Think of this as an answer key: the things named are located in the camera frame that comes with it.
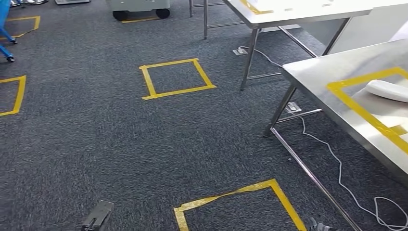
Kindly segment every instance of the metal object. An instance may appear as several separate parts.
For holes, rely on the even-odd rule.
[[[252,57],[253,57],[253,49],[255,49],[256,40],[257,40],[257,34],[255,34],[254,31],[258,31],[259,29],[262,29],[262,28],[277,26],[283,33],[285,33],[292,41],[294,41],[297,45],[299,45],[309,55],[311,55],[312,57],[317,57],[317,55],[311,49],[305,46],[300,40],[298,40],[295,36],[293,36],[291,33],[289,33],[287,30],[285,30],[281,26],[345,18],[344,24],[342,24],[342,26],[339,27],[331,43],[326,48],[323,54],[325,55],[325,54],[328,54],[328,52],[332,48],[335,41],[338,39],[339,35],[341,34],[342,30],[344,29],[350,17],[367,15],[372,10],[372,7],[368,6],[367,4],[340,3],[339,5],[330,6],[331,8],[329,9],[328,8],[316,8],[315,11],[308,11],[304,15],[302,15],[302,17],[300,17],[298,14],[293,14],[293,13],[256,14],[249,7],[243,4],[241,0],[223,0],[223,1],[238,15],[238,17],[242,20],[242,23],[245,23],[249,28],[253,30],[252,35],[251,35],[251,40],[250,40],[250,47],[248,50],[249,56],[246,60],[245,70],[244,70],[244,74],[243,74],[242,81],[241,81],[241,87],[240,87],[241,91],[245,89],[247,80],[256,79],[260,77],[276,76],[280,74],[277,72],[272,75],[258,75],[255,77],[249,76]],[[240,24],[240,23],[231,23],[231,24],[222,24],[222,25],[216,25],[216,26],[208,26],[208,23],[207,23],[208,9],[206,7],[207,4],[208,4],[208,0],[204,0],[204,39],[207,39],[209,28]]]
[[[216,2],[216,3],[209,3],[208,6],[219,6],[219,5],[225,5],[223,2]],[[193,17],[193,12],[192,9],[193,7],[203,7],[204,4],[193,4],[192,0],[189,0],[189,10],[190,10],[190,18]]]
[[[330,194],[330,192],[323,186],[319,179],[310,171],[310,169],[303,163],[300,157],[294,152],[294,150],[288,145],[288,143],[283,139],[283,137],[276,131],[276,129],[270,129],[272,133],[278,138],[281,144],[288,150],[291,156],[296,160],[300,167],[305,171],[305,173],[312,179],[312,181],[318,186],[318,188],[326,195],[330,202],[336,207],[340,214],[345,218],[345,220],[353,227],[355,231],[362,231],[362,229],[351,219],[349,214],[340,206],[340,204],[335,200],[335,198]]]
[[[113,203],[99,201],[82,224],[81,231],[103,231],[113,208]]]
[[[298,40],[295,36],[293,36],[287,30],[283,29],[283,27],[278,26],[278,29],[281,30],[283,33],[285,33],[285,35],[287,35],[292,41],[294,41],[299,47],[301,47],[304,51],[306,51],[310,56],[312,56],[313,58],[318,57],[318,55],[316,55],[311,49],[309,49],[309,47],[307,47],[305,44],[303,44],[300,40]]]
[[[235,55],[246,55],[246,54],[248,54],[248,52],[246,52],[245,49],[236,49],[236,50],[233,50],[232,52],[234,52]]]
[[[113,17],[125,21],[131,12],[156,11],[157,17],[164,19],[170,16],[170,0],[106,0]]]
[[[91,0],[55,0],[57,5],[67,5],[67,4],[76,4],[76,3],[89,3]]]
[[[280,121],[285,122],[294,118],[311,115],[318,111],[324,111],[327,116],[388,167],[397,176],[399,181],[408,186],[407,153],[400,149],[389,138],[382,135],[377,128],[371,125],[356,111],[345,105],[342,100],[337,98],[327,88],[327,85],[331,82],[376,73],[396,66],[408,72],[407,47],[408,40],[399,40],[285,64],[283,66],[283,75],[291,82],[291,85],[275,111],[271,122],[264,130],[264,136],[267,137],[272,132],[278,138],[301,168],[310,176],[313,182],[329,198],[332,204],[335,205],[337,210],[356,231],[360,231],[361,229],[313,175],[285,139],[276,131],[274,126]],[[407,79],[392,75],[392,72],[390,73],[391,75],[386,78],[388,82],[398,83],[399,85],[408,87]],[[387,127],[393,127],[392,123],[396,123],[397,125],[408,123],[408,109],[405,103],[371,95],[364,91],[364,86],[365,84],[355,84],[342,90],[351,96],[353,101],[361,105],[373,117]],[[322,109],[289,116],[279,120],[284,106],[290,100],[296,88],[311,98]]]
[[[41,5],[47,3],[49,0],[23,0],[25,5]]]
[[[295,102],[289,102],[286,105],[285,110],[290,114],[302,111],[302,109]]]
[[[366,2],[339,1],[329,7],[320,7],[315,10],[307,10],[298,13],[261,13],[255,14],[241,0],[223,0],[237,16],[251,28],[267,28],[274,26],[285,26],[299,23],[312,23],[332,19],[351,18],[367,15],[371,12],[372,6]],[[282,10],[280,2],[276,2],[278,10]]]
[[[294,87],[293,84],[289,86],[287,89],[285,95],[283,96],[283,100],[279,104],[278,108],[275,111],[275,114],[273,114],[272,119],[270,120],[270,123],[267,125],[267,127],[264,130],[264,137],[269,137],[271,136],[271,128],[275,126],[277,123],[279,117],[281,116],[283,110],[285,109],[286,105],[288,105],[289,100],[292,98],[294,92],[296,91],[296,88]]]
[[[317,223],[314,218],[309,218],[309,226],[307,231],[341,231],[333,227],[324,225],[323,223]]]
[[[217,6],[217,5],[224,5],[225,3],[210,3],[208,4],[208,0],[204,0],[203,6],[204,6],[204,39],[207,39],[207,34],[208,34],[208,29],[210,28],[217,28],[217,27],[223,27],[223,26],[233,26],[233,25],[239,25],[239,24],[244,24],[244,22],[233,22],[233,23],[225,23],[225,24],[218,24],[218,25],[208,25],[208,6]],[[192,7],[190,7],[190,17],[192,17]]]
[[[245,64],[245,71],[243,74],[243,78],[241,81],[241,91],[245,89],[246,81],[249,75],[249,70],[251,69],[251,62],[252,62],[252,57],[254,56],[255,52],[255,45],[256,45],[256,40],[258,39],[258,34],[259,34],[260,29],[253,29],[252,34],[251,34],[251,41],[249,43],[249,55]]]
[[[15,7],[21,5],[23,2],[21,0],[10,0],[10,7]]]
[[[286,122],[286,121],[289,121],[289,120],[297,119],[297,118],[300,118],[300,117],[313,115],[313,114],[319,113],[321,111],[322,111],[321,109],[315,109],[315,110],[312,110],[312,111],[291,115],[291,116],[288,116],[288,117],[285,117],[285,118],[278,119],[278,121],[276,123],[278,124],[278,123]]]

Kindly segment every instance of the yellow tape outline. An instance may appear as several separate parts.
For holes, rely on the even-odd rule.
[[[144,22],[144,21],[152,21],[152,20],[158,20],[160,19],[159,17],[150,17],[150,18],[142,18],[142,19],[136,19],[136,20],[124,20],[121,21],[121,23],[138,23],[138,22]]]
[[[241,2],[248,7],[254,14],[264,14],[264,13],[273,13],[273,11],[259,11],[256,9],[252,4],[250,4],[247,0],[241,0]]]
[[[352,86],[355,84],[361,84],[364,82],[368,82],[375,79],[381,79],[385,77],[389,77],[391,75],[400,75],[408,80],[408,72],[406,72],[401,67],[393,67],[390,69],[386,69],[383,71],[358,76],[355,78],[349,78],[338,82],[331,82],[327,84],[327,88],[344,104],[346,104],[349,108],[354,110],[357,114],[359,114],[363,119],[365,119],[368,123],[370,123],[373,127],[375,127],[383,136],[387,137],[391,142],[393,142],[396,146],[402,149],[405,153],[408,154],[408,143],[403,140],[399,134],[400,132],[397,131],[394,127],[389,128],[383,123],[381,123],[376,117],[374,117],[370,112],[360,106],[356,101],[353,100],[350,96],[348,96],[342,88]]]
[[[276,181],[276,179],[270,179],[264,182],[260,182],[260,183],[256,183],[253,185],[249,185],[249,186],[245,186],[243,188],[240,188],[238,190],[235,190],[233,192],[229,192],[227,194],[224,195],[220,195],[220,196],[211,196],[211,197],[207,197],[207,198],[203,198],[200,200],[196,200],[196,201],[191,201],[185,204],[182,204],[180,207],[178,208],[173,208],[174,209],[174,214],[176,216],[176,221],[177,224],[179,225],[178,228],[180,229],[180,231],[188,231],[188,225],[187,225],[187,221],[186,218],[184,216],[184,211],[186,210],[190,210],[193,208],[197,208],[200,207],[202,205],[205,205],[211,201],[214,201],[220,197],[224,197],[224,196],[229,196],[229,195],[233,195],[236,193],[243,193],[243,192],[250,192],[250,191],[256,191],[256,190],[260,190],[260,189],[264,189],[264,188],[268,188],[271,187],[272,190],[275,192],[275,194],[278,196],[280,203],[283,205],[283,208],[288,212],[289,216],[291,217],[292,221],[294,222],[296,228],[299,231],[306,231],[306,227],[303,224],[303,221],[300,219],[299,215],[296,213],[295,209],[293,208],[293,206],[291,205],[291,203],[289,202],[288,198],[286,197],[286,195],[283,193],[281,187],[279,186],[278,182]]]
[[[41,20],[41,17],[40,16],[31,16],[31,17],[22,17],[22,18],[9,18],[9,19],[6,20],[6,22],[11,22],[11,21],[20,21],[20,20],[28,20],[28,19],[34,19],[33,29],[31,29],[31,30],[29,30],[27,32],[24,32],[23,34],[20,34],[20,35],[12,35],[13,38],[19,38],[19,37],[24,36],[27,33],[30,33],[31,31],[37,30],[39,28],[39,22]]]
[[[2,79],[0,80],[0,83],[7,83],[11,81],[18,81],[18,90],[17,90],[17,97],[15,98],[15,103],[13,110],[8,111],[8,112],[1,112],[0,116],[6,116],[6,115],[11,115],[11,114],[16,114],[20,111],[21,103],[23,102],[23,96],[24,96],[24,89],[26,88],[26,76],[20,76],[20,77],[15,77],[15,78],[8,78],[8,79]]]
[[[150,78],[149,71],[147,69],[148,68],[153,68],[153,67],[159,67],[159,66],[167,66],[167,65],[188,63],[188,62],[192,62],[194,64],[194,66],[197,69],[198,73],[200,74],[201,78],[204,80],[205,86],[182,89],[182,90],[175,90],[175,91],[169,91],[169,92],[164,92],[164,93],[157,94],[156,90],[154,89],[152,79]],[[149,96],[142,97],[142,99],[144,99],[144,100],[151,100],[151,99],[157,99],[157,98],[160,98],[160,97],[165,97],[165,96],[170,96],[170,95],[178,95],[178,94],[184,94],[184,93],[189,93],[189,92],[194,92],[194,91],[199,91],[199,90],[216,88],[216,86],[211,83],[211,81],[208,78],[207,74],[204,72],[203,68],[198,63],[197,58],[178,60],[178,61],[172,61],[172,62],[166,62],[166,63],[160,63],[160,64],[143,65],[143,66],[140,66],[139,69],[143,73],[143,77],[144,77],[144,80],[146,82],[147,89],[149,90],[149,94],[150,94]]]

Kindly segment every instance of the table leg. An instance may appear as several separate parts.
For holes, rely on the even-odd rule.
[[[350,18],[344,19],[344,22],[340,25],[340,27],[337,30],[336,34],[334,34],[333,38],[331,39],[331,41],[327,45],[326,49],[324,50],[322,56],[329,54],[329,52],[332,49],[333,45],[335,44],[338,37],[340,36],[340,34],[342,33],[343,29],[345,28],[345,26],[348,24],[349,21],[350,21]]]
[[[208,31],[208,0],[204,0],[204,39],[207,39]]]
[[[288,105],[289,100],[291,100],[294,92],[296,91],[296,87],[291,84],[286,91],[285,95],[283,96],[283,99],[281,103],[279,104],[278,108],[275,111],[275,114],[273,114],[272,119],[270,120],[270,123],[267,125],[267,127],[264,130],[264,137],[269,137],[272,135],[271,128],[273,128],[278,121],[279,117],[281,116],[283,110],[285,109],[286,105]]]
[[[245,70],[244,70],[242,81],[241,81],[241,91],[245,89],[246,81],[249,76],[249,70],[251,69],[252,57],[254,56],[256,40],[258,39],[259,31],[260,29],[258,28],[252,29],[251,41],[249,43],[249,49],[248,49],[248,58],[246,60]]]
[[[0,34],[4,35],[8,41],[16,43],[15,38],[13,38],[4,28],[0,28]]]
[[[346,221],[353,227],[355,231],[362,231],[361,228],[351,219],[350,215],[341,207],[341,205],[335,200],[335,198],[330,194],[330,192],[324,187],[320,180],[313,174],[313,172],[306,166],[306,164],[300,159],[296,152],[290,147],[290,145],[285,141],[285,139],[272,128],[273,134],[278,138],[279,142],[285,147],[286,150],[291,154],[295,161],[300,165],[300,167],[305,171],[305,173],[312,179],[312,181],[319,187],[319,189],[327,196],[330,202],[336,207],[337,211],[346,219]]]
[[[189,0],[190,18],[192,18],[192,0]]]

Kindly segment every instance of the yellow tape square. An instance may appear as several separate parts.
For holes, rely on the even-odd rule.
[[[361,84],[365,82],[369,82],[375,79],[381,79],[385,77],[389,77],[391,75],[400,75],[408,80],[408,72],[406,72],[401,67],[393,67],[387,70],[358,76],[355,78],[345,79],[338,82],[332,82],[327,85],[327,88],[341,100],[344,104],[354,110],[357,114],[359,114],[363,119],[369,122],[373,127],[375,127],[383,136],[387,137],[391,142],[393,142],[396,146],[402,149],[405,153],[408,154],[408,143],[400,137],[402,131],[393,128],[389,128],[380,122],[376,117],[374,117],[370,112],[364,109],[360,104],[353,100],[350,96],[348,96],[342,88]]]
[[[145,21],[152,21],[152,20],[158,20],[160,19],[159,17],[148,17],[148,18],[141,18],[141,19],[135,19],[135,20],[124,20],[121,21],[121,23],[138,23],[138,22],[145,22]]]
[[[26,87],[26,76],[20,76],[15,78],[8,78],[0,80],[0,83],[7,83],[11,81],[19,81],[18,83],[18,90],[17,90],[17,97],[15,98],[14,107],[11,111],[8,112],[0,112],[0,116],[6,116],[10,114],[16,114],[20,111],[21,103],[23,102],[24,96],[24,88]]]
[[[25,34],[31,32],[31,31],[37,30],[38,27],[39,27],[39,22],[40,22],[41,17],[40,17],[40,16],[31,16],[31,17],[9,18],[9,19],[7,19],[6,22],[20,21],[20,20],[30,20],[30,19],[34,19],[34,27],[33,27],[33,29],[31,29],[31,30],[29,30],[29,31],[27,31],[27,32],[24,32],[24,33],[22,33],[22,34],[20,34],[20,35],[12,35],[12,37],[14,37],[14,38],[19,38],[19,37],[21,37],[21,36],[23,36],[23,35],[25,35]]]
[[[224,195],[211,196],[211,197],[203,198],[203,199],[200,199],[200,200],[191,201],[191,202],[182,204],[178,208],[174,208],[174,214],[176,216],[177,224],[179,225],[178,228],[180,229],[180,231],[188,231],[189,230],[186,218],[184,216],[184,211],[186,211],[186,210],[190,210],[190,209],[193,209],[193,208],[200,207],[200,206],[205,205],[205,204],[207,204],[207,203],[209,203],[211,201],[214,201],[214,200],[216,200],[216,199],[218,199],[220,197],[229,196],[229,195],[233,195],[233,194],[236,194],[236,193],[256,191],[256,190],[265,189],[265,188],[268,188],[268,187],[271,187],[272,190],[275,192],[275,194],[278,196],[278,198],[280,200],[280,203],[283,205],[285,210],[288,212],[289,216],[291,217],[291,219],[294,222],[297,229],[299,231],[307,231],[307,229],[306,229],[305,225],[303,224],[302,220],[300,219],[299,215],[296,213],[295,209],[293,208],[293,206],[291,205],[288,198],[283,193],[281,187],[279,186],[278,182],[275,179],[271,179],[271,180],[267,180],[267,181],[264,181],[264,182],[249,185],[249,186],[240,188],[238,190],[235,190],[233,192],[229,192],[229,193],[224,194]]]
[[[188,89],[183,89],[183,90],[175,90],[175,91],[169,91],[169,92],[164,92],[164,93],[156,93],[156,90],[154,89],[152,79],[150,78],[150,74],[148,72],[148,68],[153,68],[153,67],[159,67],[159,66],[167,66],[167,65],[175,65],[175,64],[182,64],[182,63],[188,63],[192,62],[197,69],[198,73],[200,74],[201,78],[205,82],[205,86],[200,86],[196,88],[188,88]],[[201,68],[200,64],[198,63],[198,59],[185,59],[185,60],[179,60],[179,61],[172,61],[172,62],[167,62],[167,63],[161,63],[161,64],[152,64],[152,65],[143,65],[140,66],[139,69],[143,73],[144,80],[146,81],[147,89],[149,90],[149,96],[142,97],[144,100],[151,100],[151,99],[157,99],[160,97],[165,97],[169,95],[178,95],[178,94],[183,94],[183,93],[188,93],[188,92],[194,92],[194,91],[199,91],[199,90],[205,90],[205,89],[211,89],[211,88],[216,88],[214,84],[211,83],[210,79],[208,76],[205,74],[204,70]]]

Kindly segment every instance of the white cable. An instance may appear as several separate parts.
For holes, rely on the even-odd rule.
[[[339,162],[339,184],[340,184],[340,186],[342,186],[343,188],[345,188],[345,189],[350,193],[350,195],[353,197],[354,201],[356,202],[357,206],[358,206],[359,208],[361,208],[362,210],[364,210],[364,211],[370,213],[371,215],[375,216],[376,219],[377,219],[377,222],[378,222],[380,225],[382,225],[382,226],[386,226],[389,230],[392,230],[392,231],[402,231],[402,230],[407,229],[407,228],[408,228],[408,215],[407,215],[407,213],[406,213],[397,203],[395,203],[394,201],[392,201],[392,200],[390,200],[390,199],[388,199],[388,198],[385,198],[385,197],[381,197],[381,196],[376,196],[376,197],[374,197],[375,213],[369,211],[368,209],[363,208],[363,207],[360,205],[360,203],[358,203],[356,197],[355,197],[354,194],[351,192],[351,190],[342,184],[342,165],[343,165],[343,163],[342,163],[342,162],[340,161],[340,159],[337,158],[337,156],[333,153],[333,151],[332,151],[332,149],[331,149],[331,147],[330,147],[330,144],[327,143],[327,142],[324,142],[324,141],[322,141],[322,140],[319,140],[318,138],[316,138],[315,136],[313,136],[313,135],[311,135],[311,134],[309,134],[309,133],[306,133],[305,120],[304,120],[303,118],[300,118],[300,119],[302,120],[302,123],[303,123],[303,132],[302,132],[302,134],[307,135],[307,136],[310,136],[310,137],[314,138],[315,140],[317,140],[317,141],[319,141],[319,142],[325,144],[325,145],[329,148],[329,151],[330,151],[331,155]],[[378,199],[387,200],[387,201],[389,201],[389,202],[392,202],[395,206],[397,206],[397,207],[399,208],[399,210],[401,210],[402,213],[405,215],[405,218],[406,218],[405,226],[389,225],[389,224],[385,223],[385,222],[379,217],[379,215],[378,215],[378,202],[377,202]]]
[[[240,47],[238,47],[238,49],[249,49],[249,48],[248,48],[248,47],[244,47],[244,46],[240,46]],[[261,51],[259,51],[259,50],[257,50],[257,49],[254,49],[254,51],[256,51],[256,52],[260,53],[261,55],[263,55],[266,59],[268,59],[268,61],[269,61],[271,64],[276,65],[276,66],[282,68],[281,65],[279,65],[279,64],[277,64],[276,62],[272,61],[266,54],[262,53]]]

